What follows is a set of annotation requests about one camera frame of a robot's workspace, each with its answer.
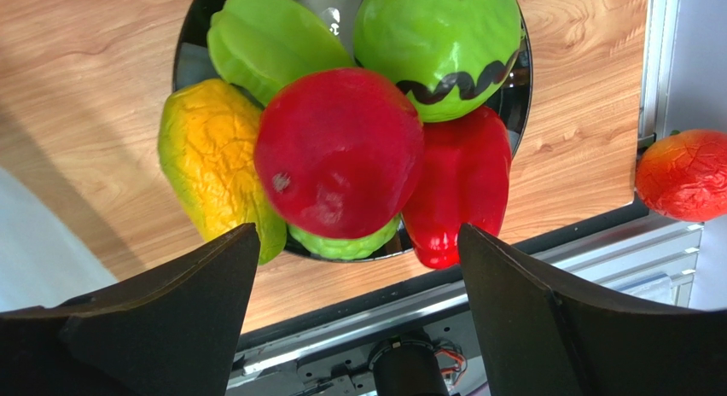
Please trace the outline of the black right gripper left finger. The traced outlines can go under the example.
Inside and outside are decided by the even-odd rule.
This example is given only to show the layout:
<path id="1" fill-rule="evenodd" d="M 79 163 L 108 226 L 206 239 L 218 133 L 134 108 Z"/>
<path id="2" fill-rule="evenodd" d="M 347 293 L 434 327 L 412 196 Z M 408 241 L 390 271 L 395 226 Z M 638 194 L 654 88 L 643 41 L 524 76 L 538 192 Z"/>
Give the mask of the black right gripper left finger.
<path id="1" fill-rule="evenodd" d="M 259 251 L 244 224 L 58 306 L 4 312 L 2 394 L 224 394 Z"/>

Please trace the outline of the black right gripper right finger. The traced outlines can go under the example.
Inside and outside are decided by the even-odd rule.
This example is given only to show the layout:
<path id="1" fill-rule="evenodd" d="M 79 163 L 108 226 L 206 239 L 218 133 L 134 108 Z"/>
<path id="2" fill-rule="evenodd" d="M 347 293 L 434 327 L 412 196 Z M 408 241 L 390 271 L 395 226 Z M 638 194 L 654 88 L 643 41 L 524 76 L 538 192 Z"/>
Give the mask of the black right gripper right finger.
<path id="1" fill-rule="evenodd" d="M 725 394 L 725 311 L 605 288 L 471 224 L 458 249 L 492 394 Z"/>

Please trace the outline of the orange red wrinkled fruit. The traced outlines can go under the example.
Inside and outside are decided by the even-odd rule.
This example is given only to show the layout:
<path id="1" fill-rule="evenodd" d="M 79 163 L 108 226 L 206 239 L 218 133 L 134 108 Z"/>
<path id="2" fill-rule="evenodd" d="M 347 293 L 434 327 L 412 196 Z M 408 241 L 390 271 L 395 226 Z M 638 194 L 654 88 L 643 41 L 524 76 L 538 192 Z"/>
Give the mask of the orange red wrinkled fruit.
<path id="1" fill-rule="evenodd" d="M 639 163 L 636 192 L 652 211 L 706 222 L 726 214 L 726 134 L 693 129 L 651 145 Z"/>

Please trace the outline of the red apple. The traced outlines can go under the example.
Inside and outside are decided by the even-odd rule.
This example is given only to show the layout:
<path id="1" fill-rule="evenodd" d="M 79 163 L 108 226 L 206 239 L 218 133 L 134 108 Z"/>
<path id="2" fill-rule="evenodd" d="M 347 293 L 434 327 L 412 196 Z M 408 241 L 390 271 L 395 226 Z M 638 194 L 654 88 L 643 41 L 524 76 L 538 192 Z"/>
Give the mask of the red apple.
<path id="1" fill-rule="evenodd" d="M 422 175 L 423 125 L 388 79 L 361 67 L 286 86 L 260 119 L 254 164 L 271 205 L 317 236 L 355 239 L 382 228 Z"/>

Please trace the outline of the light blue printed plastic bag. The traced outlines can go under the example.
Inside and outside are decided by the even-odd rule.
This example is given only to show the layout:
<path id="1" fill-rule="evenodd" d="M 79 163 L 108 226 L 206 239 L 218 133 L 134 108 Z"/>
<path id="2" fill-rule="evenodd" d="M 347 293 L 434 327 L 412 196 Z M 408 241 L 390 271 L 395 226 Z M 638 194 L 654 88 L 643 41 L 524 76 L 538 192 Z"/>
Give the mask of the light blue printed plastic bag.
<path id="1" fill-rule="evenodd" d="M 1 170 L 1 310 L 54 307 L 118 279 L 13 175 Z"/>

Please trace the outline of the red bell pepper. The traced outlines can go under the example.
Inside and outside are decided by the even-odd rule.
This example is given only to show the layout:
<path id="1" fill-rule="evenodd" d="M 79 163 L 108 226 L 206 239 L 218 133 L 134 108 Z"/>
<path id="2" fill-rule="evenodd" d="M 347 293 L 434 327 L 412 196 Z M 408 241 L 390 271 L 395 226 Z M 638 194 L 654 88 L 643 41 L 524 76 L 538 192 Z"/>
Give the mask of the red bell pepper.
<path id="1" fill-rule="evenodd" d="M 424 126 L 422 178 L 403 210 L 416 257 L 431 269 L 459 262 L 462 224 L 498 236 L 509 200 L 509 132 L 487 106 Z"/>

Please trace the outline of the green custard apple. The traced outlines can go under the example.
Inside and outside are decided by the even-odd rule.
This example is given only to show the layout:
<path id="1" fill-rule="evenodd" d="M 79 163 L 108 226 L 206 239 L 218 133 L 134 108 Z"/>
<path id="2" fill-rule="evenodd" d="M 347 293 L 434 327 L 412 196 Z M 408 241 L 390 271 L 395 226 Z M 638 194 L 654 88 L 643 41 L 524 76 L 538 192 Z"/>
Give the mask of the green custard apple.
<path id="1" fill-rule="evenodd" d="M 389 242 L 398 231 L 401 216 L 392 218 L 376 232 L 355 239 L 335 239 L 314 235 L 294 225 L 288 225 L 291 237 L 311 254 L 325 259 L 357 260 L 369 257 Z"/>

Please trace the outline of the yellow green mango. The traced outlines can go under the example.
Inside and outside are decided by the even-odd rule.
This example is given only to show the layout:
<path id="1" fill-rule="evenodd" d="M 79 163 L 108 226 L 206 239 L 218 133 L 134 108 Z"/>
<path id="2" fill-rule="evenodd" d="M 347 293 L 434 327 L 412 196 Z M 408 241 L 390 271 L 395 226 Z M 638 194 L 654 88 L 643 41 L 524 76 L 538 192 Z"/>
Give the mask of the yellow green mango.
<path id="1" fill-rule="evenodd" d="M 236 87 L 207 79 L 167 97 L 157 149 L 161 171 L 203 240 L 253 223 L 263 265 L 284 249 L 287 226 L 253 163 L 260 115 Z"/>

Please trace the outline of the green watermelon toy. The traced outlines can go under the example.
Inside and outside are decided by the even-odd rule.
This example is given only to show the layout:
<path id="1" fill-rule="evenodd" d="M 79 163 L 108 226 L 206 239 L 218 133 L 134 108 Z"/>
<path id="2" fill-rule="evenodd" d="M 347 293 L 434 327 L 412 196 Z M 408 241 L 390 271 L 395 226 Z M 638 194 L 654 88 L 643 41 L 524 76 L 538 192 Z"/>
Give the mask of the green watermelon toy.
<path id="1" fill-rule="evenodd" d="M 438 123 L 492 97 L 522 37 L 517 0 L 363 0 L 352 42 L 360 66 L 392 81 L 422 121 Z"/>

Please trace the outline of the light green starfruit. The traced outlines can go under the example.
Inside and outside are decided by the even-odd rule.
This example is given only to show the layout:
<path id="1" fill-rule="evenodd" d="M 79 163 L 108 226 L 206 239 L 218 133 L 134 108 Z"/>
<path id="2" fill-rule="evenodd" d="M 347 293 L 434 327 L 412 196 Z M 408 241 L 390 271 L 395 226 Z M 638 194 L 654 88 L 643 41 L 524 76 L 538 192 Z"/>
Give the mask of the light green starfruit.
<path id="1" fill-rule="evenodd" d="M 355 65 L 329 26 L 294 0 L 226 0 L 206 41 L 218 75 L 263 105 L 296 79 Z"/>

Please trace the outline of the black round plate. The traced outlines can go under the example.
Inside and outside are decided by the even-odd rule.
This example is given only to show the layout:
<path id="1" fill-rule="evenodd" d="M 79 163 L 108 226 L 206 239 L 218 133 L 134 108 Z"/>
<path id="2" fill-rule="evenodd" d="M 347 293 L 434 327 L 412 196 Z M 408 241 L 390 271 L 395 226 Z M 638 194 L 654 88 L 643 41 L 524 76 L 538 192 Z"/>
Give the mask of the black round plate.
<path id="1" fill-rule="evenodd" d="M 161 169 L 201 237 L 444 269 L 497 235 L 529 109 L 517 0 L 193 0 Z"/>

